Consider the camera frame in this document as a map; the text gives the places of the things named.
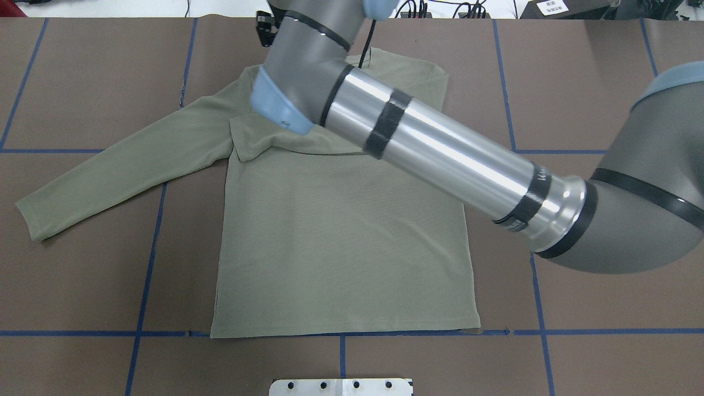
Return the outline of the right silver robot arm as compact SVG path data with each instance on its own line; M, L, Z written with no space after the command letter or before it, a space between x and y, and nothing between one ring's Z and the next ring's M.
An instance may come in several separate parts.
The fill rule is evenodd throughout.
M365 19L395 1L270 1L271 50L254 110L319 125L523 235L533 253L589 273L648 271L702 241L702 61L654 78L591 178L558 177L347 64Z

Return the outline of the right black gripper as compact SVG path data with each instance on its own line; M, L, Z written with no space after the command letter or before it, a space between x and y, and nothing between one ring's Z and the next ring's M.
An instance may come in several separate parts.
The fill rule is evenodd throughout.
M259 37L261 47L271 47L276 34L282 24L284 10L272 10L267 12L257 10L256 12L256 32Z

